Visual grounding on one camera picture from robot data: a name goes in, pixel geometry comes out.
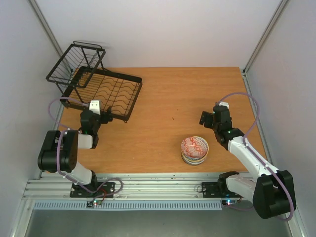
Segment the red patterned bowl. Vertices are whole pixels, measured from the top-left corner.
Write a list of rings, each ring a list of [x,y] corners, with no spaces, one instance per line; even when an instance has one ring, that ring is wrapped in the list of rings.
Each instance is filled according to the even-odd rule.
[[[204,158],[209,151],[209,145],[205,139],[193,136],[185,138],[181,142],[181,153],[191,160]]]

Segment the black wire dish rack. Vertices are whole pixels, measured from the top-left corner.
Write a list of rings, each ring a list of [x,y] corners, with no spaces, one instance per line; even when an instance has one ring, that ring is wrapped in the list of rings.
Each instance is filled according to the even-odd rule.
[[[74,41],[46,80],[61,91],[60,101],[66,108],[83,110],[91,100],[99,100],[102,114],[111,106],[113,118],[127,122],[143,85],[142,78],[105,68],[105,54],[98,44]]]

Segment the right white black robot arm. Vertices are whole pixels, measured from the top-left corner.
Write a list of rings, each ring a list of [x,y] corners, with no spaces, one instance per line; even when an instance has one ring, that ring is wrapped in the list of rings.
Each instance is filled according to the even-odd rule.
[[[253,204],[262,219],[288,214],[292,219],[296,210],[293,176],[287,170],[279,170],[265,160],[248,142],[244,133],[234,128],[227,106],[216,105],[211,113],[203,111],[199,123],[212,129],[218,143],[233,154],[248,170],[252,179],[236,171],[219,175],[218,191],[224,196],[231,193]]]

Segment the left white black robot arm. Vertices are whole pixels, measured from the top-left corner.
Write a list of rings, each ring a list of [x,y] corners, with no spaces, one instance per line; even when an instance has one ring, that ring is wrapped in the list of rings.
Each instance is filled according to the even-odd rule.
[[[97,195],[100,185],[95,172],[80,164],[78,150],[95,149],[99,141],[99,128],[112,120],[111,107],[103,114],[86,108],[80,114],[79,130],[48,131],[38,157],[39,169],[59,173],[81,187],[89,197]]]

